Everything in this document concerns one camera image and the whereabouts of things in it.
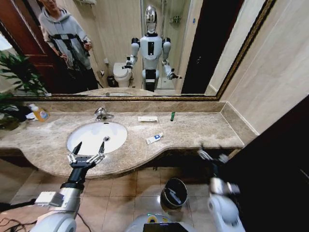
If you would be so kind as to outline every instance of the man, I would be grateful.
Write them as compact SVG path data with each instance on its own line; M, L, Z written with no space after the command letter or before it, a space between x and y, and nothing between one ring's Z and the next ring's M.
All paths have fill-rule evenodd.
M66 9L57 6L56 0L39 1L44 5L39 16L44 40L65 60L73 77L72 89L74 92L97 89L98 82L87 56L92 44L86 33Z

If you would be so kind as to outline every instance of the cable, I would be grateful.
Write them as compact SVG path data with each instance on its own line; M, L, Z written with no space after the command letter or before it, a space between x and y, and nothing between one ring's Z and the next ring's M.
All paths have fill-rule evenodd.
M87 225L87 223L85 222L85 220L82 218L82 216L79 214L79 213L77 213L77 215L81 218L81 220L83 221L83 223L85 224L85 226L89 229L89 231L91 232L91 229L90 229L90 227Z
M10 232L18 232L18 231L20 231L20 230L22 230L22 229L24 229L25 232L27 232L27 229L26 229L25 226L27 226L27 225L33 225L33 224L35 224L35 223L37 222L37 220L35 220L34 222L30 222L30 223L25 223L25 224L23 224L23 223L21 223L21 222L18 221L18 220L15 220L15 219L8 219L7 217L5 217L5 218L3 218L3 219L0 221L0 223L1 223L4 219L8 220L8 222L7 222L5 225L0 225L0 227L3 227L3 226L8 225L11 221L14 221L14 222L18 223L17 225L13 225L13 226L11 226L11 227L9 227L9 228L7 228L7 229L5 230L5 231L10 231Z

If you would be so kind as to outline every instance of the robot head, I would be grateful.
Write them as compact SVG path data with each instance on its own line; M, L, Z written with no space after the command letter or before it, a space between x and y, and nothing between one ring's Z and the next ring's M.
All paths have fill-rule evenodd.
M155 7L148 6L145 12L145 21L147 26L147 32L149 34L155 33L155 27L156 27L156 11Z

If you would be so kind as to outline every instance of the gray hoodie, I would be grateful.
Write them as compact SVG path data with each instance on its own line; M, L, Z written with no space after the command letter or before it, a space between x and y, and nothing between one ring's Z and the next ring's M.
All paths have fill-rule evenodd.
M55 34L73 34L78 35L80 39L90 41L76 21L76 19L64 8L60 8L61 16L58 19L51 17L45 8L42 9L42 13L39 16L39 22L43 33L44 40L49 44L51 48L54 48L54 44L51 42L49 35ZM78 59L87 69L91 69L89 57L85 54L84 49L77 39L72 39L72 46L76 51ZM73 57L71 52L67 49L66 45L62 40L55 40L61 53L68 56L67 66L73 69Z

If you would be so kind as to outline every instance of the soap dispenser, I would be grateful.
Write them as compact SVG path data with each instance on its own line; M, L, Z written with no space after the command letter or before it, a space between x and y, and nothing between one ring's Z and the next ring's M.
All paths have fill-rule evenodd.
M46 121L50 116L48 112L44 111L42 108L39 108L35 104L30 104L29 107L33 111L37 119L41 122Z

